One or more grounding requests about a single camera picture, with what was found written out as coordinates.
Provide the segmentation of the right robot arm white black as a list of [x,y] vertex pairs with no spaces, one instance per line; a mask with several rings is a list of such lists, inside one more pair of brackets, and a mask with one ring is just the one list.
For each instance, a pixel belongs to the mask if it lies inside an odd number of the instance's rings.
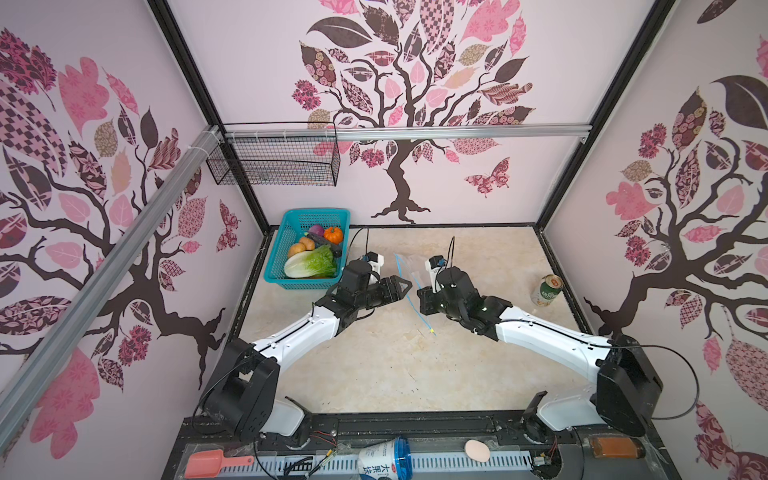
[[646,354],[648,345],[624,334],[605,338],[570,330],[507,300],[483,296],[466,272],[441,257],[426,261],[425,269],[429,283],[418,291],[421,314],[443,314],[475,335],[526,348],[586,380],[575,390],[534,396],[521,419],[531,441],[592,425],[643,437],[657,421],[663,382]]

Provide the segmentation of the teal plastic basket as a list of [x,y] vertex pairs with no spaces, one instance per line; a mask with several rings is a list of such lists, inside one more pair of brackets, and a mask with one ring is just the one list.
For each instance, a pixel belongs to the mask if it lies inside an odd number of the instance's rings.
[[350,212],[337,208],[288,211],[278,229],[264,279],[286,290],[325,290],[341,278]]

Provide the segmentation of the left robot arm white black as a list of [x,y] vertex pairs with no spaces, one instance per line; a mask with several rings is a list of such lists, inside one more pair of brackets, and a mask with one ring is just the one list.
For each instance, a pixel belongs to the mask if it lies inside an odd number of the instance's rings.
[[228,343],[195,411],[247,443],[263,434],[299,447],[309,441],[312,413],[289,398],[277,397],[280,374],[319,345],[337,337],[361,317],[407,297],[412,282],[382,277],[362,259],[349,262],[340,280],[311,304],[306,315],[255,342]]

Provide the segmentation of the dark eggplant green stem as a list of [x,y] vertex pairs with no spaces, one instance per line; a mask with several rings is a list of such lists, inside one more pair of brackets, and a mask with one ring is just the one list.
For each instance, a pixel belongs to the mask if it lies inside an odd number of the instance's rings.
[[316,249],[327,247],[334,258],[340,258],[342,256],[343,247],[340,244],[335,244],[327,240],[324,236],[320,236],[312,232],[309,232],[306,237],[314,242]]

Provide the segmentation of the yellow potato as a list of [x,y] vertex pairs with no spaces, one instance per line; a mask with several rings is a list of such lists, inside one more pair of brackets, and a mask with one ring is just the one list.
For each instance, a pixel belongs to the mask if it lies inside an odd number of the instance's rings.
[[305,252],[305,251],[306,251],[305,247],[302,244],[296,243],[296,244],[293,244],[289,248],[288,253],[287,253],[287,257],[291,258],[291,257],[293,257],[293,256],[295,256],[295,255],[297,255],[299,253]]

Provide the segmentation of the orange pumpkin toy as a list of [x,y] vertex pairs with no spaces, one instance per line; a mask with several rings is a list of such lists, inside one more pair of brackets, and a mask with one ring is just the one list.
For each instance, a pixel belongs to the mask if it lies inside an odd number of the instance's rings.
[[340,245],[345,239],[345,234],[341,228],[329,227],[324,231],[323,237],[331,244]]

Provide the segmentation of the clear zip bag blue zipper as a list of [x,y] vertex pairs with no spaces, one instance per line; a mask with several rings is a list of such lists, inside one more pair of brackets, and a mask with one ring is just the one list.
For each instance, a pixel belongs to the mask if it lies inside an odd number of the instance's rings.
[[404,255],[396,253],[395,264],[398,271],[398,276],[404,280],[408,280],[412,284],[412,287],[407,294],[407,300],[411,308],[424,324],[426,330],[431,335],[435,335],[434,328],[431,326],[425,315],[420,311],[420,300],[418,297],[418,291],[420,289],[431,286],[428,259],[421,255]]

